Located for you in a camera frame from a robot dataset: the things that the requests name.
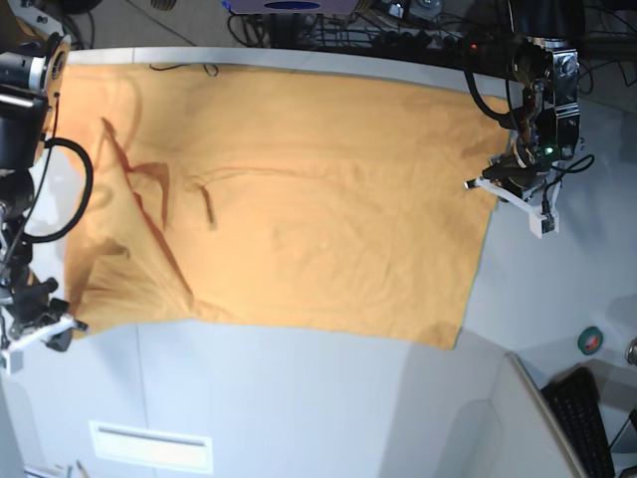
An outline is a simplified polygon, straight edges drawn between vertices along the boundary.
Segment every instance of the black cable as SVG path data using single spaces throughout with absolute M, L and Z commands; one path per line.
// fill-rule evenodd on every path
M 445 27 L 449 26 L 449 25 L 461 25 L 461 26 L 465 26 L 465 27 L 472 27 L 472 28 L 461 28 L 460 30 L 446 30 Z M 439 24 L 439 28 L 438 28 L 438 33 L 440 34 L 440 31 L 442 29 L 443 32 L 449 34 L 449 35 L 453 35 L 455 36 L 455 34 L 453 32 L 457 32 L 457 33 L 465 33 L 465 35 L 467 35 L 467 32 L 470 32 L 474 35 L 474 38 L 472 38 L 471 43 L 472 44 L 476 44 L 476 45 L 491 45 L 493 43 L 496 42 L 496 37 L 494 36 L 494 34 L 486 29 L 492 29 L 494 28 L 491 25 L 479 25 L 477 23 L 471 22 L 471 23 L 467 23 L 467 22 L 461 22 L 461 21 L 451 21 L 451 22 L 445 22 L 444 24 Z M 485 34 L 485 36 L 488 38 L 487 40 L 478 40 L 477 38 L 475 38 L 476 34 Z
M 588 163 L 586 163 L 584 166 L 581 166 L 579 168 L 577 168 L 577 166 L 579 164 L 581 164 L 584 161 L 588 161 Z M 550 211 L 550 205 L 548 203 L 548 190 L 551 189 L 552 187 L 554 187 L 555 185 L 561 183 L 564 179 L 564 177 L 567 174 L 578 174 L 580 172 L 584 172 L 586 169 L 588 169 L 590 166 L 593 165 L 593 163 L 595 162 L 595 156 L 593 154 L 587 154 L 585 157 L 583 157 L 582 159 L 577 160 L 576 162 L 574 162 L 571 166 L 567 167 L 567 168 L 562 168 L 562 167 L 557 167 L 557 166 L 551 166 L 551 169 L 554 169 L 555 171 L 558 171 L 559 174 L 555 177 L 555 179 L 550 182 L 549 184 L 547 184 L 544 187 L 544 191 L 542 193 L 542 199 L 541 199 L 541 204 L 542 204 L 542 210 L 544 212 Z
M 0 350 L 6 351 L 9 349 L 10 345 L 11 341 L 9 341 L 9 338 L 7 337 L 7 324 L 2 312 L 0 312 Z
M 446 21 L 444 23 L 441 23 L 441 20 L 443 18 L 443 16 L 446 17 L 451 17 L 450 21 Z M 478 23 L 475 22 L 473 20 L 469 20 L 467 18 L 461 17 L 459 15 L 454 15 L 452 13 L 447 13 L 447 12 L 440 12 L 438 15 L 436 15 L 433 18 L 435 25 L 438 27 L 438 34 L 441 36 L 442 38 L 442 32 L 445 32 L 447 35 L 450 35 L 454 38 L 462 38 L 460 37 L 458 34 L 453 33 L 453 31 L 450 30 L 446 30 L 445 27 L 449 26 L 449 25 L 461 25 L 461 26 L 465 26 L 465 27 L 479 27 L 480 29 L 485 29 L 485 28 L 497 28 L 497 27 L 502 27 L 502 25 L 500 23 L 496 23 L 496 24 L 483 24 L 483 23 Z
M 250 34 L 248 33 L 248 21 L 244 17 L 240 17 L 240 18 L 241 18 L 241 29 L 243 30 L 243 36 L 246 39 L 246 43 L 258 45 L 258 40 L 253 42 L 252 38 L 250 38 Z
M 242 23 L 242 27 L 244 28 L 244 34 L 246 35 L 246 39 L 242 40 L 241 38 L 239 38 L 239 35 L 237 35 L 237 33 L 235 32 L 233 26 L 232 26 L 232 22 L 235 18 L 239 18 L 239 20 Z M 244 47 L 248 47 L 248 48 L 255 48 L 257 45 L 250 43 L 250 38 L 248 38 L 248 35 L 245 30 L 245 23 L 241 17 L 241 15 L 237 15 L 235 13 L 231 13 L 230 16 L 228 17 L 228 20 L 226 20 L 226 27 L 228 28 L 228 31 L 230 32 L 230 35 L 232 36 L 232 38 L 234 38 L 238 43 L 240 43 L 241 45 L 243 45 Z
M 322 39 L 322 45 L 325 46 L 325 15 L 320 13 L 320 38 Z
M 635 37 L 637 34 L 633 32 L 611 32 L 609 30 L 588 30 L 586 34 L 589 33 L 605 33 L 606 35 L 628 35 L 630 37 Z
M 595 88 L 595 81 L 593 79 L 593 70 L 591 70 L 591 67 L 588 67 L 583 61 L 580 63 L 580 65 L 584 67 L 584 69 L 586 69 L 586 72 L 583 74 L 580 74 L 579 77 L 577 78 L 579 81 L 578 83 L 579 92 L 582 93 L 583 95 L 590 95 L 591 93 L 593 93 L 593 88 Z M 590 88 L 588 90 L 584 90 L 581 87 L 581 80 L 586 76 L 590 78 Z
M 152 70 L 153 72 L 169 72 L 170 70 L 176 70 L 178 68 L 182 68 L 182 67 L 191 67 L 193 65 L 201 65 L 203 67 L 204 72 L 206 72 L 206 74 L 211 77 L 211 78 L 215 78 L 219 75 L 219 67 L 217 65 L 215 65 L 214 63 L 205 63 L 205 64 L 197 64 L 197 63 L 179 63 L 177 65 L 172 65 L 170 67 L 155 67 L 154 65 L 148 65 L 148 67 L 150 68 L 150 70 Z M 208 67 L 213 67 L 215 69 L 214 72 L 210 72 L 210 70 L 208 70 Z
M 64 139 L 62 137 L 52 137 L 45 142 L 45 147 L 49 149 L 49 154 L 51 154 L 51 151 L 56 146 L 68 148 L 80 157 L 86 175 L 84 191 L 82 193 L 82 198 L 80 199 L 80 204 L 78 205 L 76 213 L 62 229 L 45 236 L 32 236 L 30 234 L 24 234 L 25 240 L 30 242 L 31 244 L 45 244 L 48 242 L 55 242 L 69 234 L 69 232 L 71 232 L 71 230 L 80 222 L 80 219 L 82 219 L 82 216 L 86 212 L 87 207 L 89 206 L 89 200 L 91 199 L 91 193 L 93 192 L 93 165 L 91 164 L 91 159 L 89 158 L 87 152 L 76 142 L 73 142 L 69 139 Z M 35 209 L 36 202 L 34 202 L 34 207 L 32 207 L 29 211 L 29 215 L 31 215 L 31 213 Z
M 438 24 L 438 35 L 440 35 L 440 40 L 442 41 L 442 33 L 446 33 L 447 35 L 449 35 L 450 37 L 454 37 L 456 40 L 462 39 L 463 36 L 460 35 L 460 32 L 456 31 L 456 33 L 445 29 L 445 27 L 449 25 L 448 23 L 445 23 L 444 25 L 440 25 Z
M 307 22 L 304 22 L 300 37 L 302 40 L 311 40 L 313 38 L 315 28 L 319 24 L 319 14 L 314 15 L 314 20 L 310 25 L 306 26 L 306 23 Z
M 170 28 L 167 25 L 164 25 L 163 23 L 161 23 L 159 20 L 157 20 L 156 18 L 153 18 L 152 16 L 150 16 L 148 13 L 146 13 L 144 11 L 143 8 L 139 7 L 138 5 L 135 5 L 132 0 L 124 0 L 128 5 L 130 5 L 132 8 L 134 8 L 137 12 L 139 12 L 142 16 L 144 16 L 148 21 L 154 23 L 155 25 L 157 25 L 158 27 L 162 28 L 163 30 L 165 30 L 168 33 L 171 33 L 172 35 L 174 35 L 175 37 L 179 37 L 181 40 L 183 40 L 184 42 L 186 42 L 188 45 L 192 46 L 192 47 L 196 47 L 197 44 L 192 42 L 190 39 L 184 37 L 183 35 L 181 35 L 179 32 L 173 30 L 172 28 Z
M 507 107 L 509 108 L 509 118 L 511 119 L 511 122 L 514 124 L 514 127 L 516 128 L 516 132 L 518 133 L 518 137 L 522 141 L 523 145 L 528 146 L 527 140 L 523 136 L 522 130 L 520 129 L 520 125 L 518 124 L 518 120 L 516 119 L 516 116 L 514 115 L 514 106 L 511 100 L 511 84 L 509 83 L 509 73 L 511 72 L 511 62 L 509 61 L 509 49 L 507 48 L 507 37 L 505 33 L 503 32 L 503 21 L 502 21 L 502 15 L 500 12 L 500 7 L 498 6 L 498 0 L 494 2 L 494 6 L 496 8 L 496 15 L 498 16 L 498 23 L 500 24 L 500 35 L 502 39 L 503 54 L 505 55 L 505 62 L 507 62 L 505 90 L 507 92 Z
M 91 50 L 96 47 L 96 19 L 91 11 L 87 12 L 89 15 L 89 23 L 91 24 Z
M 489 105 L 485 103 L 480 92 L 478 91 L 478 87 L 476 86 L 476 79 L 474 77 L 474 72 L 471 67 L 471 41 L 469 35 L 465 37 L 465 41 L 463 42 L 463 58 L 464 58 L 464 68 L 463 73 L 465 74 L 465 80 L 467 81 L 467 88 L 469 89 L 469 93 L 471 94 L 471 98 L 473 98 L 474 103 L 480 109 L 482 113 L 484 113 L 487 117 L 492 120 L 497 121 L 499 124 L 504 124 L 509 121 L 509 114 L 507 113 L 497 113 L 494 112 Z
M 263 24 L 261 15 L 251 15 L 248 23 L 252 26 L 257 35 L 257 44 L 259 48 L 266 48 L 266 27 Z
M 72 42 L 71 46 L 79 48 L 80 50 L 85 50 L 87 48 L 87 44 L 84 42 L 84 38 L 82 37 L 82 32 L 78 27 L 78 24 L 75 22 L 73 18 L 69 15 L 62 15 L 60 18 L 60 22 L 62 23 L 62 29 L 65 34 L 71 35 L 75 41 Z
M 54 122 L 53 122 L 52 137 L 55 137 L 55 135 L 56 135 L 56 133 L 58 131 L 58 119 L 59 118 L 60 118 L 60 96 L 57 96 L 56 114 L 55 114 L 55 118 L 54 118 Z M 31 219 L 31 215 L 33 214 L 33 211 L 36 208 L 36 204 L 38 203 L 38 199 L 40 198 L 40 194 L 42 193 L 42 188 L 44 186 L 44 180 L 47 177 L 47 171 L 49 170 L 49 164 L 51 162 L 51 154 L 52 153 L 53 153 L 52 150 L 49 149 L 49 152 L 47 153 L 47 157 L 46 157 L 45 163 L 44 163 L 44 170 L 42 171 L 42 178 L 40 179 L 40 184 L 38 185 L 38 190 L 37 190 L 36 195 L 35 195 L 35 197 L 33 199 L 33 205 L 31 206 L 31 209 L 29 209 L 29 212 L 27 213 L 27 217 L 22 222 L 22 225 L 20 226 L 20 229 L 18 229 L 18 232 L 16 233 L 16 236 L 13 238 L 13 242 L 11 243 L 11 246 L 9 246 L 9 249 L 7 250 L 7 253 L 2 258 L 2 269 L 0 269 L 0 277 L 2 277 L 4 275 L 4 272 L 7 269 L 7 266 L 9 265 L 9 262 L 11 262 L 11 258 L 13 257 L 13 254 L 15 253 L 16 247 L 18 246 L 18 244 L 22 240 L 22 236 L 24 234 L 24 229 L 27 226 L 27 223 L 29 222 L 29 219 Z
M 630 23 L 628 23 L 626 20 L 624 20 L 623 18 L 621 18 L 619 15 L 617 15 L 615 12 L 613 12 L 612 10 L 608 10 L 606 8 L 603 7 L 597 7 L 594 5 L 586 5 L 584 6 L 584 8 L 587 8 L 588 10 L 595 10 L 597 12 L 603 12 L 606 15 L 610 15 L 611 17 L 616 18 L 617 20 L 619 20 L 621 23 L 623 23 L 624 25 L 626 25 L 630 30 L 633 31 L 633 33 L 637 34 L 637 29 L 635 27 L 633 27 Z
M 632 82 L 628 81 L 628 77 L 626 77 L 626 71 L 624 70 L 624 67 L 622 66 L 621 62 L 616 62 L 617 66 L 619 67 L 619 71 L 621 72 L 621 76 L 624 79 L 624 86 L 626 88 L 630 88 L 633 85 L 635 85 L 637 83 L 637 79 L 633 80 Z

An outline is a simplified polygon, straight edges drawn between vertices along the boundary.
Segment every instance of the floor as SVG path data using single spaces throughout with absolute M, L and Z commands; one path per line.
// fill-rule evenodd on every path
M 240 46 L 228 32 L 228 11 L 218 0 L 178 1 L 170 12 L 150 6 L 149 0 L 105 0 L 94 11 L 95 48 L 188 46 L 188 42 L 156 25 L 130 3 L 198 47 Z M 91 37 L 88 16 L 75 17 L 85 41 Z

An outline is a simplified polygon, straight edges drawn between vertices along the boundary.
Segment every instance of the wire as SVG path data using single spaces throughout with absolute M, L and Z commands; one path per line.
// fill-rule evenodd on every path
M 72 38 L 75 38 L 75 41 L 71 44 L 71 46 L 79 48 L 80 50 L 85 50 L 87 48 L 87 44 L 84 41 L 82 32 L 80 31 L 80 27 L 78 27 L 76 21 L 69 15 L 62 15 L 60 21 L 65 34 L 69 34 Z
M 628 76 L 626 75 L 626 71 L 624 70 L 624 67 L 622 66 L 622 64 L 620 62 L 615 62 L 615 61 L 610 61 L 610 62 L 603 62 L 600 63 L 599 65 L 595 65 L 594 67 L 588 67 L 586 66 L 585 63 L 581 63 L 581 66 L 584 67 L 584 69 L 586 70 L 584 73 L 580 74 L 578 79 L 581 81 L 582 79 L 589 77 L 590 78 L 590 87 L 587 90 L 582 90 L 581 86 L 580 86 L 580 90 L 579 92 L 582 93 L 583 95 L 590 95 L 593 91 L 595 82 L 593 79 L 593 73 L 595 70 L 599 70 L 600 68 L 604 68 L 607 67 L 608 65 L 617 65 L 617 68 L 619 68 L 619 71 L 621 73 L 622 79 L 624 81 L 624 87 L 626 88 L 630 88 L 634 85 L 637 84 L 637 78 L 635 80 L 632 81 L 628 81 Z
M 494 6 L 496 8 L 496 15 L 498 17 L 498 23 L 500 24 L 500 35 L 501 35 L 501 40 L 502 40 L 502 49 L 503 49 L 503 53 L 505 55 L 505 62 L 506 62 L 506 67 L 507 67 L 507 74 L 509 74 L 511 72 L 511 62 L 509 61 L 509 49 L 507 48 L 507 38 L 506 35 L 503 31 L 503 21 L 502 21 L 502 15 L 500 12 L 500 7 L 498 6 L 498 0 L 496 0 L 494 2 Z M 507 93 L 507 108 L 509 109 L 509 118 L 511 119 L 511 122 L 514 124 L 514 127 L 516 128 L 516 132 L 518 133 L 518 137 L 520 138 L 522 144 L 524 146 L 529 146 L 529 144 L 527 143 L 527 140 L 525 139 L 525 137 L 522 134 L 522 130 L 520 129 L 520 125 L 518 124 L 518 120 L 516 119 L 516 116 L 514 115 L 514 106 L 513 106 L 513 102 L 511 100 L 511 84 L 509 82 L 509 75 L 506 75 L 505 77 L 505 90 Z
M 192 46 L 192 47 L 196 47 L 197 44 L 194 43 L 193 41 L 191 41 L 190 39 L 184 37 L 183 35 L 181 35 L 179 32 L 173 30 L 172 28 L 170 28 L 167 25 L 164 25 L 163 23 L 161 23 L 159 20 L 157 20 L 156 18 L 153 18 L 152 16 L 150 16 L 148 13 L 146 13 L 144 11 L 143 8 L 141 8 L 138 5 L 135 5 L 132 0 L 124 0 L 128 5 L 130 5 L 133 9 L 135 9 L 139 14 L 141 14 L 143 17 L 145 17 L 148 21 L 154 23 L 155 25 L 157 25 L 158 27 L 162 28 L 163 30 L 165 30 L 168 33 L 171 33 L 172 35 L 174 35 L 175 37 L 180 38 L 181 40 L 183 40 L 184 42 L 186 42 L 188 45 Z
M 579 164 L 581 164 L 584 161 L 588 161 L 585 165 L 581 166 L 581 167 L 577 167 Z M 550 206 L 548 203 L 548 190 L 551 189 L 553 186 L 561 183 L 564 179 L 564 177 L 567 174 L 578 174 L 580 172 L 584 172 L 586 169 L 588 169 L 590 166 L 593 165 L 593 163 L 595 162 L 595 156 L 593 154 L 587 154 L 585 157 L 583 157 L 582 159 L 577 160 L 576 162 L 574 162 L 571 166 L 567 167 L 567 168 L 562 168 L 562 167 L 557 167 L 557 166 L 551 166 L 551 169 L 554 169 L 555 171 L 558 171 L 559 174 L 557 175 L 557 177 L 550 182 L 549 184 L 547 184 L 544 187 L 544 192 L 542 193 L 542 200 L 541 200 L 541 204 L 542 204 L 542 210 L 545 211 L 549 211 L 550 210 Z
M 446 27 L 447 25 L 449 24 L 448 23 L 445 23 L 444 25 L 438 24 L 438 35 L 440 35 L 441 41 L 442 41 L 443 32 L 446 33 L 448 36 L 455 38 L 456 40 L 460 40 L 463 38 L 462 35 L 460 35 L 460 32 L 456 31 L 456 33 L 454 33 L 452 31 L 445 29 L 444 27 Z
M 4 315 L 0 312 L 0 350 L 6 351 L 10 345 L 11 341 L 7 337 L 7 324 L 4 320 Z
M 93 13 L 91 13 L 91 11 L 87 12 L 87 15 L 89 16 L 89 23 L 91 23 L 91 50 L 93 48 L 96 47 L 96 19 L 93 16 Z
M 320 38 L 322 39 L 323 45 L 325 45 L 325 15 L 323 13 L 319 14 L 320 17 Z
M 52 137 L 55 137 L 58 131 L 59 118 L 60 118 L 60 95 L 57 96 L 57 101 L 56 101 L 56 114 L 55 114 L 55 118 L 53 122 L 53 132 L 51 134 Z M 38 185 L 38 191 L 36 192 L 35 198 L 33 200 L 33 205 L 31 206 L 31 209 L 29 209 L 29 212 L 27 213 L 27 217 L 22 222 L 20 229 L 18 229 L 16 236 L 13 238 L 13 242 L 11 243 L 11 246 L 9 246 L 7 253 L 2 258 L 2 269 L 0 269 L 0 277 L 4 276 L 4 272 L 6 271 L 9 263 L 11 262 L 11 259 L 13 257 L 13 254 L 15 253 L 16 247 L 18 247 L 18 244 L 20 243 L 22 239 L 22 236 L 24 234 L 24 229 L 27 226 L 29 219 L 31 219 L 31 216 L 33 215 L 33 211 L 36 208 L 36 204 L 38 203 L 38 199 L 40 198 L 40 194 L 42 193 L 44 180 L 47 177 L 47 171 L 49 170 L 49 163 L 51 162 L 52 153 L 53 153 L 53 149 L 49 148 L 49 152 L 47 153 L 47 158 L 45 159 L 45 163 L 44 163 L 44 170 L 42 171 L 42 178 L 40 179 L 40 184 Z
M 611 17 L 616 18 L 621 23 L 623 23 L 625 26 L 627 26 L 630 30 L 632 30 L 632 32 L 634 34 L 637 34 L 637 29 L 635 27 L 633 27 L 630 23 L 628 23 L 626 20 L 621 18 L 619 15 L 617 15 L 612 10 L 608 10 L 606 8 L 603 8 L 603 7 L 597 7 L 597 6 L 594 6 L 594 5 L 586 5 L 586 6 L 584 6 L 584 8 L 587 8 L 588 10 L 595 10 L 597 12 L 602 12 L 602 13 L 605 13 L 606 15 L 610 15 Z
M 480 109 L 480 111 L 485 114 L 487 117 L 492 120 L 497 121 L 502 127 L 505 127 L 505 124 L 508 124 L 510 121 L 510 116 L 508 113 L 498 113 L 493 111 L 489 105 L 485 103 L 480 92 L 478 91 L 478 87 L 476 85 L 476 78 L 474 77 L 474 73 L 471 65 L 471 34 L 465 37 L 465 41 L 463 42 L 463 73 L 465 74 L 465 80 L 467 82 L 467 88 L 469 89 L 469 93 L 471 98 L 474 100 L 476 106 Z
M 25 240 L 30 242 L 31 244 L 46 244 L 48 242 L 55 242 L 62 239 L 67 234 L 69 234 L 69 232 L 71 232 L 71 230 L 78 225 L 78 223 L 80 222 L 80 219 L 82 219 L 82 216 L 84 216 L 84 213 L 86 212 L 87 207 L 89 206 L 91 193 L 93 192 L 93 176 L 94 176 L 93 165 L 91 164 L 91 159 L 89 158 L 89 155 L 87 154 L 87 152 L 76 142 L 73 142 L 69 139 L 64 139 L 62 137 L 52 137 L 51 139 L 47 140 L 47 142 L 45 143 L 45 147 L 49 149 L 49 154 L 51 154 L 51 151 L 53 150 L 55 146 L 66 147 L 80 157 L 80 160 L 82 161 L 82 165 L 84 166 L 84 171 L 85 171 L 84 191 L 82 192 L 82 198 L 80 199 L 80 204 L 78 205 L 78 209 L 76 210 L 76 213 L 69 220 L 69 222 L 64 227 L 62 227 L 62 229 L 60 229 L 57 232 L 47 234 L 45 236 L 32 236 L 30 234 L 24 234 Z M 29 216 L 35 209 L 37 200 L 38 199 L 36 196 L 34 205 L 29 211 Z
M 217 76 L 219 76 L 219 67 L 213 63 L 206 63 L 206 64 L 200 64 L 200 63 L 179 63 L 177 65 L 172 65 L 170 67 L 155 67 L 154 65 L 148 65 L 148 67 L 150 68 L 150 70 L 152 70 L 153 72 L 169 72 L 170 70 L 177 70 L 178 68 L 181 67 L 191 67 L 193 65 L 201 65 L 203 67 L 204 72 L 206 72 L 206 74 L 211 77 L 211 78 L 215 78 Z M 214 72 L 210 72 L 210 70 L 208 70 L 208 67 L 213 67 L 215 70 Z
M 635 34 L 632 32 L 611 32 L 609 30 L 588 30 L 586 33 L 604 33 L 606 35 L 628 35 L 629 37 L 635 37 Z
M 241 39 L 237 32 L 235 32 L 235 29 L 233 27 L 233 20 L 235 20 L 236 18 L 241 21 L 241 29 L 243 31 L 243 36 L 245 39 Z M 243 15 L 230 13 L 228 20 L 226 21 L 226 26 L 228 27 L 228 31 L 230 32 L 230 35 L 232 35 L 232 38 L 234 38 L 244 47 L 266 48 L 266 29 L 261 15 Z M 252 34 L 254 34 L 254 39 L 251 36 L 250 30 L 252 30 Z
M 501 19 L 500 19 L 500 13 L 498 11 L 498 7 L 496 5 L 494 5 L 494 7 L 496 8 L 496 12 L 498 14 L 498 22 L 500 23 L 494 23 L 494 24 L 486 24 L 486 23 L 479 23 L 479 22 L 475 22 L 473 20 L 469 20 L 467 18 L 461 17 L 459 15 L 455 15 L 453 13 L 447 13 L 447 12 L 440 12 L 438 15 L 436 15 L 433 20 L 435 22 L 435 25 L 438 27 L 438 34 L 442 37 L 442 32 L 446 33 L 447 35 L 450 35 L 454 38 L 462 38 L 460 37 L 457 33 L 453 33 L 453 31 L 449 31 L 446 30 L 445 27 L 448 27 L 450 25 L 461 25 L 461 26 L 465 26 L 465 27 L 479 27 L 480 29 L 486 29 L 486 28 L 502 28 L 503 24 L 501 23 Z M 449 17 L 449 21 L 444 21 L 443 18 L 444 17 Z M 460 29 L 458 30 L 459 32 L 468 30 L 467 29 Z

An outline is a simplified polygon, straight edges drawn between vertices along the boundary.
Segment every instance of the white panel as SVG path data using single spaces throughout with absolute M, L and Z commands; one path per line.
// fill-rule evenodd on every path
M 194 321 L 140 338 L 149 427 L 213 436 L 224 478 L 433 476 L 457 410 L 489 398 L 504 353 L 472 334 L 443 352 Z
M 429 85 L 467 92 L 462 72 L 415 63 L 334 53 L 270 50 L 261 48 L 113 48 L 72 52 L 69 63 L 78 65 L 128 63 L 215 63 L 280 68 L 300 72 L 356 75 Z M 476 85 L 484 96 L 502 97 L 505 84 L 497 78 L 476 75 Z
M 3 383 L 0 382 L 0 478 L 20 476 L 24 466 L 14 431 L 15 426 L 7 407 Z
M 2 380 L 20 390 L 8 395 L 19 434 L 37 427 L 28 438 L 39 446 L 25 451 L 41 450 L 44 462 L 30 464 L 53 469 L 80 460 L 90 476 L 152 478 L 152 469 L 97 459 L 89 431 L 91 419 L 145 426 L 135 326 L 76 341 L 65 354 L 33 347 L 25 361 Z
M 503 360 L 491 401 L 504 439 L 489 478 L 586 477 L 559 425 L 515 356 Z
M 189 473 L 212 474 L 212 440 L 91 422 L 98 458 Z
M 488 478 L 502 440 L 503 430 L 491 401 L 467 403 L 456 414 L 434 476 Z

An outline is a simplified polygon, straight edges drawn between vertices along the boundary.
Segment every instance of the orange cloth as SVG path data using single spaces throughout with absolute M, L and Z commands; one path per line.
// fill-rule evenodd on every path
M 196 317 L 453 347 L 495 204 L 462 183 L 507 140 L 469 96 L 73 66 L 59 132 L 96 169 L 65 264 L 94 332 Z

